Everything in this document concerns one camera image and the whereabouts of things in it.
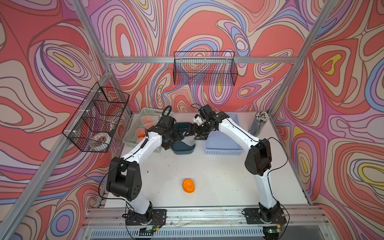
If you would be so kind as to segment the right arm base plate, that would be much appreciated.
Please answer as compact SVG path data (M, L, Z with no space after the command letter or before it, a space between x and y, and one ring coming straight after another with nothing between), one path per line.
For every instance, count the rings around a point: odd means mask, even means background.
M241 213L248 225L283 226L287 223L286 215L281 208L272 212L260 208L245 208Z

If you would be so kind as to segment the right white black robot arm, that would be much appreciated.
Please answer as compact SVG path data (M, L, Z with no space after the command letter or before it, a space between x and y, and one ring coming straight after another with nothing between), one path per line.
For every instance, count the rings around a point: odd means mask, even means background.
M259 193L260 217L265 223L273 220L281 210L280 202L274 197L270 181L272 151L269 140L250 135L225 112L216 113L209 105L198 110L185 136L195 140L207 140L213 131L220 131L235 141L247 153L245 168L255 176Z

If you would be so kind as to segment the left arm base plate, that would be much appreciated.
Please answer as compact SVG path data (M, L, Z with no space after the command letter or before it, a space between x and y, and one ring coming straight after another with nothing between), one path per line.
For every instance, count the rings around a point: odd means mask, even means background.
M149 209L145 214L140 215L132 210L123 214L126 226L163 226L166 224L166 209Z

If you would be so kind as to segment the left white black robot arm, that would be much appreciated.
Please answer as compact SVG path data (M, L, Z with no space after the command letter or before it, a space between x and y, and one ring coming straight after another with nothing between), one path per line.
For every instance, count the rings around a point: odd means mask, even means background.
M183 134L176 128L176 119L163 115L155 126L145 130L144 138L133 150L123 157L111 160L105 182L106 190L124 200L131 207L134 216L143 223L151 220L153 205L141 194L141 164L158 147L168 150L183 139Z

